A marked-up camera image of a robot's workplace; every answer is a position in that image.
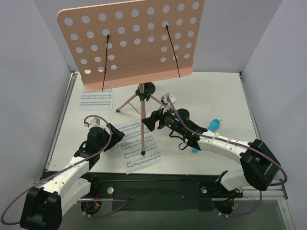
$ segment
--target tripod leg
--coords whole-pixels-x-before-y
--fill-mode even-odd
[[[154,99],[156,102],[158,102],[160,105],[163,105],[163,103],[162,103],[158,98],[156,98],[155,96],[150,95],[150,97],[151,97],[152,99]]]
[[[125,107],[129,102],[131,102],[136,97],[136,94],[134,94],[132,97],[130,97],[120,108],[116,110],[116,112],[119,112],[123,107]]]
[[[140,84],[140,93],[144,93],[144,84]],[[141,100],[141,120],[146,118],[146,111],[145,111],[145,101]],[[142,137],[142,156],[145,155],[145,143],[144,143],[144,123],[141,121],[141,137]]]

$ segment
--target blue object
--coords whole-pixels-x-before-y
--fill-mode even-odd
[[[212,120],[212,122],[210,122],[207,130],[211,131],[211,132],[214,132],[218,129],[218,127],[220,126],[220,120],[219,119],[214,119]],[[193,153],[197,153],[199,150],[198,149],[195,149],[195,148],[191,148],[192,152]]]

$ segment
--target paper sheet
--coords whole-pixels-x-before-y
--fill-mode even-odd
[[[80,110],[110,110],[113,107],[114,90],[89,92],[83,89]]]
[[[117,146],[127,174],[157,164],[163,159],[154,135],[147,127],[145,127],[144,131],[145,156],[141,155],[140,120],[116,124],[115,127],[125,133],[125,137]]]

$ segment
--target gray floor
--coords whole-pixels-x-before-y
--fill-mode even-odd
[[[236,213],[249,211],[256,201],[239,201]],[[104,206],[100,213],[108,212]],[[74,205],[64,216],[60,230],[284,230],[277,201],[263,201],[251,215],[236,218],[218,217],[217,212],[187,211],[121,211],[105,218],[82,217],[80,205]]]

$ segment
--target perforated panel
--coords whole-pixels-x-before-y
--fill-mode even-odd
[[[105,89],[193,72],[204,0],[138,0],[61,10],[58,23],[89,91],[101,89],[110,34]]]

